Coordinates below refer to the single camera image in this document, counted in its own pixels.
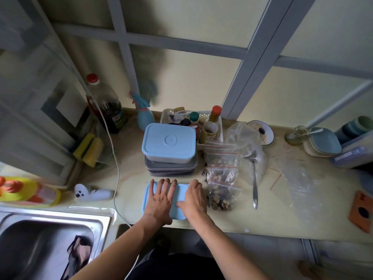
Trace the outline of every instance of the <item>hand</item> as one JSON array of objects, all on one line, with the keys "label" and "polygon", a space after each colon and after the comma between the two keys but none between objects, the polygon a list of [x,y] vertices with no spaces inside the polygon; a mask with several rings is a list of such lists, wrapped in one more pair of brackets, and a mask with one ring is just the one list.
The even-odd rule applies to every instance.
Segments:
[{"label": "hand", "polygon": [[183,210],[189,222],[195,217],[207,215],[206,196],[203,193],[202,184],[197,179],[189,184],[185,193],[185,201],[179,201],[176,206]]},{"label": "hand", "polygon": [[161,179],[158,182],[156,193],[154,193],[154,179],[150,181],[149,198],[144,210],[143,218],[151,218],[155,220],[158,227],[171,225],[172,219],[170,217],[170,209],[177,183],[177,180],[173,180],[170,190],[167,193],[170,179]]}]

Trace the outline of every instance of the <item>stainless steel sink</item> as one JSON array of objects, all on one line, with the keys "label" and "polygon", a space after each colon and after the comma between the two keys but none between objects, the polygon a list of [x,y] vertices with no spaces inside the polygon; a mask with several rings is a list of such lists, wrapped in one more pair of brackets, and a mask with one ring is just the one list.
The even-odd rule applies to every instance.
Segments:
[{"label": "stainless steel sink", "polygon": [[100,254],[109,216],[0,207],[0,279],[60,280],[76,235]]}]

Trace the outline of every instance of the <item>power cord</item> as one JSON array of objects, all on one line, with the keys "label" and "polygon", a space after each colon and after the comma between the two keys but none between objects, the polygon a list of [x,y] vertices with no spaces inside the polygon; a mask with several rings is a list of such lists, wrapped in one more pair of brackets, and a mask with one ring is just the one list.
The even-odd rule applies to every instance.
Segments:
[{"label": "power cord", "polygon": [[[109,136],[110,144],[112,145],[112,152],[113,152],[113,156],[114,156],[115,164],[116,164],[116,166],[117,166],[117,170],[118,170],[117,185],[116,185],[116,187],[115,187],[114,197],[113,197],[114,209],[115,209],[115,211],[118,213],[118,215],[123,219],[123,221],[124,221],[124,222],[125,222],[125,223],[130,227],[130,228],[131,228],[132,226],[131,226],[131,225],[127,222],[127,220],[126,220],[126,219],[125,219],[125,218],[124,218],[124,217],[119,213],[119,211],[118,211],[118,209],[117,209],[117,207],[116,207],[116,204],[115,204],[115,197],[116,197],[116,193],[117,193],[118,186],[119,186],[120,172],[119,172],[119,164],[118,164],[118,161],[117,161],[117,159],[116,159],[115,152],[114,152],[114,144],[113,144],[113,140],[112,140],[112,137],[110,136],[109,129],[108,129],[108,127],[107,127],[107,124],[106,124],[106,121],[105,121],[104,115],[103,115],[102,112],[101,112],[100,106],[99,106],[99,104],[97,103],[95,96],[91,93],[91,91],[88,89],[87,86],[85,86],[85,87],[86,87],[86,91],[88,92],[88,94],[93,98],[93,101],[95,102],[95,104],[96,104],[96,106],[97,106],[97,109],[98,109],[98,111],[100,112],[100,115],[101,115],[101,117],[102,117],[102,121],[103,121],[104,124],[105,124],[106,132],[107,132],[107,135]],[[129,271],[129,273],[127,274],[127,276],[124,278],[124,280],[127,279],[127,277],[131,274],[132,270],[135,268],[136,263],[137,263],[137,261],[138,261],[138,259],[139,259],[139,256],[140,256],[140,255],[137,256],[137,258],[136,258],[136,260],[135,260],[135,263],[133,264],[131,270]]]}]

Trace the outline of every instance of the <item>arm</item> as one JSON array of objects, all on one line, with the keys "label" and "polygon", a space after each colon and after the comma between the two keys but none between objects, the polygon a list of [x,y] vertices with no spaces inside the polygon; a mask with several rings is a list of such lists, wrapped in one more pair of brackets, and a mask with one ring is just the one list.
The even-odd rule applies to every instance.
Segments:
[{"label": "arm", "polygon": [[154,180],[152,179],[149,187],[148,203],[142,218],[71,279],[123,280],[131,270],[144,245],[156,231],[160,227],[172,223],[170,209],[177,181],[172,181],[167,194],[169,183],[169,179],[161,179],[154,194]]},{"label": "arm", "polygon": [[210,249],[216,263],[227,280],[268,280],[260,269],[253,264],[219,229],[207,215],[207,205],[202,184],[193,180],[185,194],[185,201],[176,204],[180,207],[190,224]]}]

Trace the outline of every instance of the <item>blue spray bottle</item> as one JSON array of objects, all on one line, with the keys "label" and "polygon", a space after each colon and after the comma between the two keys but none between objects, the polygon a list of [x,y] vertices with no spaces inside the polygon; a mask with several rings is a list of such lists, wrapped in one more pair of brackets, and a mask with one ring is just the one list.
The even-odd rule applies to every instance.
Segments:
[{"label": "blue spray bottle", "polygon": [[142,99],[140,95],[135,94],[132,91],[129,94],[133,98],[132,103],[136,102],[138,106],[140,107],[137,113],[137,124],[139,125],[140,130],[145,132],[147,125],[156,122],[153,113],[148,108],[150,107],[150,104],[147,103],[144,99]]}]

